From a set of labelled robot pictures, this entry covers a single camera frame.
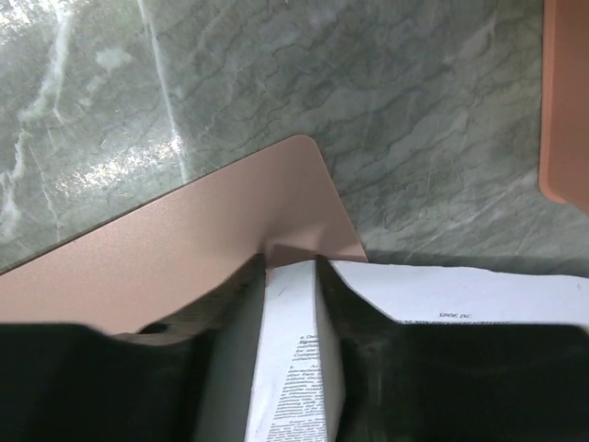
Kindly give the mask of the pink file folder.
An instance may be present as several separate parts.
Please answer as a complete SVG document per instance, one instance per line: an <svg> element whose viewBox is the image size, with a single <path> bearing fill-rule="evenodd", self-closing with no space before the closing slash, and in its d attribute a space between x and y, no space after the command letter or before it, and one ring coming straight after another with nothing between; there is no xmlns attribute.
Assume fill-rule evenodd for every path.
<svg viewBox="0 0 589 442"><path fill-rule="evenodd" d="M1 319L135 332L258 253L271 267L366 258L309 136L265 147L4 273Z"/></svg>

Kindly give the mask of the printed paper sheets stack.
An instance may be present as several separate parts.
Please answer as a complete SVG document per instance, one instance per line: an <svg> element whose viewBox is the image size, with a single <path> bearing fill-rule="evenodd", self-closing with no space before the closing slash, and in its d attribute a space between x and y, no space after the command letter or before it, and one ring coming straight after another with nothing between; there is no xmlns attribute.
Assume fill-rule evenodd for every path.
<svg viewBox="0 0 589 442"><path fill-rule="evenodd" d="M316 260L274 269L267 279L248 441L340 441L341 349ZM328 262L362 299L403 323L573 325L588 335L581 277Z"/></svg>

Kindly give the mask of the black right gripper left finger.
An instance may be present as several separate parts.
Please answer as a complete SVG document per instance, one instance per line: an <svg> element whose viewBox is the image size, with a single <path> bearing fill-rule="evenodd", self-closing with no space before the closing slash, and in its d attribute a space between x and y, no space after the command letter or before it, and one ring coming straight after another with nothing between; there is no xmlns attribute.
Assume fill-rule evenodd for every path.
<svg viewBox="0 0 589 442"><path fill-rule="evenodd" d="M265 262L251 257L194 303L137 333L81 324L1 328L5 441L188 441L229 329L262 297Z"/></svg>

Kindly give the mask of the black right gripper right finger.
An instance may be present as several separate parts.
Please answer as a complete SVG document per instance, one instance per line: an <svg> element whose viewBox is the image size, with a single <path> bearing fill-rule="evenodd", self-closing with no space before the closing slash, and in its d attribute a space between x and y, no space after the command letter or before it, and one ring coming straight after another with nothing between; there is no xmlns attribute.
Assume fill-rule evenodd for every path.
<svg viewBox="0 0 589 442"><path fill-rule="evenodd" d="M340 441L584 441L588 335L573 325L403 323L324 257L346 389Z"/></svg>

